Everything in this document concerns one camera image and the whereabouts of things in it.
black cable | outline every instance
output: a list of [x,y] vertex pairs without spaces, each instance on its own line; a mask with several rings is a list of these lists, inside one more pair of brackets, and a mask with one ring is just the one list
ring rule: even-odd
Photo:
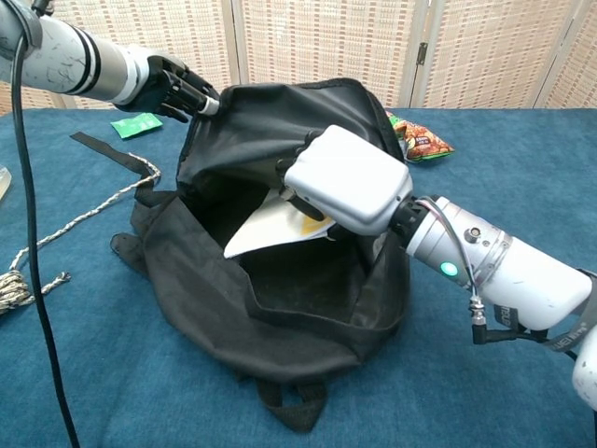
[[58,361],[58,354],[56,353],[56,344],[52,335],[52,328],[49,323],[48,312],[44,303],[44,296],[41,293],[41,281],[39,279],[39,267],[37,263],[37,216],[35,211],[35,186],[33,180],[33,173],[31,170],[31,163],[29,160],[29,149],[27,148],[27,141],[25,136],[24,122],[22,117],[22,101],[21,101],[21,78],[22,66],[26,51],[26,41],[24,35],[19,40],[15,59],[11,69],[11,101],[12,101],[12,117],[14,120],[15,135],[17,138],[17,147],[19,149],[19,159],[21,161],[22,179],[25,186],[25,198],[27,202],[27,234],[29,246],[29,270],[31,273],[31,283],[35,297],[35,306],[39,314],[42,330],[46,339],[46,346],[48,347],[49,363],[52,369],[52,377],[54,380],[54,388],[56,390],[56,397],[60,404],[62,418],[68,432],[71,445],[78,448],[78,438],[76,436],[75,425],[68,409],[66,396],[64,395],[64,387],[62,386],[62,376],[60,372],[60,363]]

wire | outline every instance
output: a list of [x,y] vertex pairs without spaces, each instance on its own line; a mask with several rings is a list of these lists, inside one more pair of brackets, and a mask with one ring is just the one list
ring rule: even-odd
[[460,258],[463,264],[465,265],[465,271],[468,276],[468,281],[470,283],[470,290],[472,294],[468,302],[468,308],[471,311],[473,318],[473,341],[476,341],[479,337],[482,340],[484,340],[484,336],[486,335],[486,319],[484,311],[485,305],[483,304],[483,301],[478,295],[477,282],[475,281],[475,273],[473,272],[473,264],[470,261],[470,257],[466,253],[465,246],[463,245],[463,242],[460,240],[460,238],[458,238],[458,235],[456,234],[454,227],[444,214],[443,210],[439,208],[439,206],[432,198],[430,198],[429,196],[422,196],[415,202],[425,207],[433,216],[436,217],[436,219],[446,230],[451,240],[454,242],[456,249],[458,250],[458,254],[460,255]]
[[31,170],[31,162],[29,160],[29,149],[27,148],[27,140],[24,129],[24,122],[22,116],[22,99],[21,99],[21,79],[22,67],[24,63],[26,51],[26,41],[24,34],[19,40],[15,59],[11,69],[11,102],[12,102],[12,116],[14,120],[15,135],[17,139],[17,147],[19,149],[19,159],[21,161],[22,178],[25,187],[25,198],[27,202],[27,241],[29,246],[29,271],[31,274],[31,283],[35,297],[35,305],[39,320],[41,322],[44,338],[46,339],[46,346],[48,347],[49,363],[52,370],[52,377],[54,380],[54,388],[56,396],[60,404],[62,412],[62,419],[68,432],[71,445],[78,448],[79,442],[76,436],[75,424],[68,409],[66,396],[64,395],[64,387],[62,385],[62,376],[60,372],[60,362],[58,354],[56,353],[56,344],[52,334],[52,328],[49,323],[48,312],[44,303],[44,296],[41,291],[41,281],[39,279],[39,267],[37,262],[37,216],[35,211],[35,185],[33,180],[33,173]]

white cylinder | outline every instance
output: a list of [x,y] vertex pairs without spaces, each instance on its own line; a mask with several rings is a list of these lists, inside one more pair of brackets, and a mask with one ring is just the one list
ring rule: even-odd
[[518,238],[480,296],[516,308],[528,329],[549,329],[570,315],[591,292],[591,281],[576,269],[527,245]]
[[577,394],[597,411],[597,327],[587,334],[580,347],[572,384]]
[[[436,204],[468,255],[478,294],[492,304],[516,308],[524,327],[549,329],[589,297],[592,284],[584,273],[509,236],[446,198],[438,198]],[[471,230],[479,238],[467,238]],[[407,252],[458,285],[470,288],[457,245],[436,214],[424,218]]]
[[[66,23],[50,18],[42,19],[41,23],[42,46],[25,59],[23,85],[57,93],[70,91],[83,77],[88,63],[81,39]],[[0,58],[1,80],[10,81],[11,65],[11,60]]]

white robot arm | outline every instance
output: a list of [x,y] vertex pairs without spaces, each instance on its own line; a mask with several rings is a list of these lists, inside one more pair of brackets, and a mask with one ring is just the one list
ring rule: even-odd
[[[597,411],[596,275],[557,261],[446,198],[414,198],[405,164],[338,126],[280,164],[286,197],[300,198],[356,234],[395,231],[409,255],[469,289],[474,343],[544,338],[546,330],[579,314],[572,329],[544,344],[562,352],[580,346],[573,385]],[[496,319],[511,330],[487,330],[484,302],[496,305]]]
[[23,32],[29,45],[23,85],[181,121],[187,121],[185,114],[213,115],[219,108],[213,87],[177,58],[153,49],[124,48],[63,21],[38,18],[21,0],[0,0],[0,80],[10,80]]
[[[214,115],[219,108],[213,87],[175,57],[123,48],[51,17],[38,18],[20,0],[0,0],[0,80],[10,79],[23,33],[28,42],[23,84],[29,87],[181,121],[187,120],[185,114]],[[581,314],[577,325],[550,348],[564,351],[582,341],[573,384],[597,410],[594,276],[566,266],[445,198],[413,198],[406,165],[342,128],[328,128],[286,168],[283,179],[291,195],[354,233],[396,231],[411,256],[470,289],[475,343],[516,339],[517,326],[541,331],[570,314]],[[488,331],[483,301],[499,305],[501,322],[513,330]]]

chip bag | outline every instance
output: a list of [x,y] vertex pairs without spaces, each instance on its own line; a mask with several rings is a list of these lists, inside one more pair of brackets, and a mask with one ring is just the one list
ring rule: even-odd
[[386,111],[407,161],[428,161],[448,156],[454,148],[424,126],[411,123]]

